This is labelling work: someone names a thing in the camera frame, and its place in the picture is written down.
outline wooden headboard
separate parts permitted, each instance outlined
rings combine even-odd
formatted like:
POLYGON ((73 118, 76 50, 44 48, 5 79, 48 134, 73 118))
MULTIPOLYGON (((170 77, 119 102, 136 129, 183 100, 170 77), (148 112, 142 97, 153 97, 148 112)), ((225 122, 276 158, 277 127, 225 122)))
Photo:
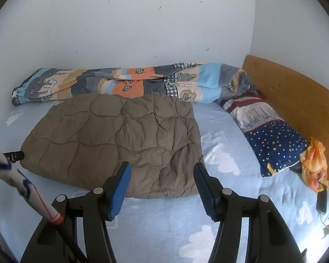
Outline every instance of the wooden headboard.
POLYGON ((289 125, 325 145, 329 180, 329 90, 297 71, 252 55, 243 69, 289 125))

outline light blue bed sheet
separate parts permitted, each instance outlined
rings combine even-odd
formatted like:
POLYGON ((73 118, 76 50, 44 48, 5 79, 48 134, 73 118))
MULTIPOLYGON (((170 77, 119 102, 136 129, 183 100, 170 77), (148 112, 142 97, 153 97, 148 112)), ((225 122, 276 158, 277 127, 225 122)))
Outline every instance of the light blue bed sheet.
MULTIPOLYGON (((58 102, 29 103, 15 108, 0 122, 0 149, 19 150, 35 124, 58 102)), ((239 195, 268 195, 290 228, 301 251, 324 227, 316 211, 316 193, 289 169, 262 178, 259 163, 230 114, 217 104, 193 104, 201 132, 208 173, 239 195)), ((43 197, 81 196, 85 190, 49 180, 18 168, 35 184, 43 197)), ((323 215, 325 222, 329 215, 323 215)), ((41 217, 17 191, 0 181, 0 232, 20 260, 41 217)), ((126 198, 116 219, 107 223, 118 262, 206 263, 219 223, 205 214, 199 195, 182 198, 126 198)), ((238 262, 245 261, 248 221, 243 220, 238 262)), ((85 251, 82 220, 78 221, 79 244, 85 251)))

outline bed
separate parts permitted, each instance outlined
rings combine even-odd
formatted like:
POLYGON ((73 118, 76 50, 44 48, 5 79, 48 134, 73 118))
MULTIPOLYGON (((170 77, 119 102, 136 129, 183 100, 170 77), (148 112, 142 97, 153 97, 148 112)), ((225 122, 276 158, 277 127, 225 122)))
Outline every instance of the bed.
MULTIPOLYGON (((59 101, 27 103, 16 107, 0 122, 0 149, 18 150, 25 137, 49 108, 59 101)), ((239 195, 268 195, 278 208, 299 249, 303 251, 324 227, 329 216, 316 211, 316 193, 299 174, 289 169, 263 178, 260 165, 231 115, 215 103, 193 104, 208 173, 239 195)), ((76 197, 87 191, 67 186, 21 168, 47 201, 65 194, 76 197)), ((0 233, 20 260, 41 217, 14 188, 0 181, 0 233)), ((245 261, 248 221, 243 221, 238 262, 245 261)), ((85 251, 82 219, 78 222, 79 245, 85 251)), ((119 216, 107 228, 119 262, 207 262, 218 230, 205 214, 199 195, 181 198, 126 198, 119 216)))
POLYGON ((306 139, 325 145, 329 180, 329 90, 288 67, 248 55, 243 69, 267 102, 306 139))

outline brown quilted comforter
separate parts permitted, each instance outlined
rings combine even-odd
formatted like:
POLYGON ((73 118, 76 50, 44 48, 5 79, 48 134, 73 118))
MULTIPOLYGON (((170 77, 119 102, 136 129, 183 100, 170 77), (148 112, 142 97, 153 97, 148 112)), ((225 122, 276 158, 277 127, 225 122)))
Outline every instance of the brown quilted comforter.
POLYGON ((64 184, 91 190, 132 165, 128 197, 197 193, 194 164, 200 132, 189 102, 152 93, 128 99, 85 94, 53 106, 25 139, 21 165, 64 184))

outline navy star-print pillowcase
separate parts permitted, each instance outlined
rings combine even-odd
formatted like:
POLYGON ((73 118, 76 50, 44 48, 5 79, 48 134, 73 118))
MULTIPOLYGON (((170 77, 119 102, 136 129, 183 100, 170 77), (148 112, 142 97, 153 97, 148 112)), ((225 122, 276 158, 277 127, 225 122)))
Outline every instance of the navy star-print pillowcase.
POLYGON ((283 120, 265 123, 245 132, 261 165, 261 175, 269 177, 297 164, 307 141, 283 120))
POLYGON ((299 154, 308 146, 307 140, 263 99, 245 93, 218 103, 233 116, 243 131, 261 165, 263 177, 270 177, 299 163, 299 154))

